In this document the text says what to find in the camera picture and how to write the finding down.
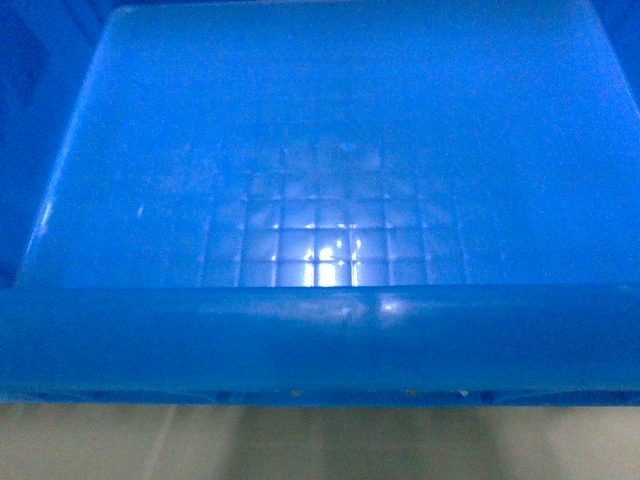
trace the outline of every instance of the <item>plastic bin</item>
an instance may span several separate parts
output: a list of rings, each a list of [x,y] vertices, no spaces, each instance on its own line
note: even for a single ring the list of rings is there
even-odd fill
[[[640,2],[113,3],[0,3],[4,399],[640,403]]]

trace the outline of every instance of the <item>white surface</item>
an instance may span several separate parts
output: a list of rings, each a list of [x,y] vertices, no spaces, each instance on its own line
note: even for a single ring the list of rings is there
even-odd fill
[[[1,479],[637,479],[640,410],[0,406]]]

